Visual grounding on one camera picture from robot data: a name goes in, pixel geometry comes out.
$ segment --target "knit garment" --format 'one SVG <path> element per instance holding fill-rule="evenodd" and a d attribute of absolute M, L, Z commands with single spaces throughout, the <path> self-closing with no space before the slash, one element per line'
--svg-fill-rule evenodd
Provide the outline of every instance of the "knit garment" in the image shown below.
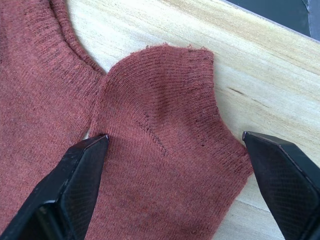
<path fill-rule="evenodd" d="M 144 49 L 108 74 L 65 4 L 2 1 L 0 232 L 68 147 L 108 134 L 87 240 L 208 240 L 252 172 L 222 122 L 213 54 Z"/>

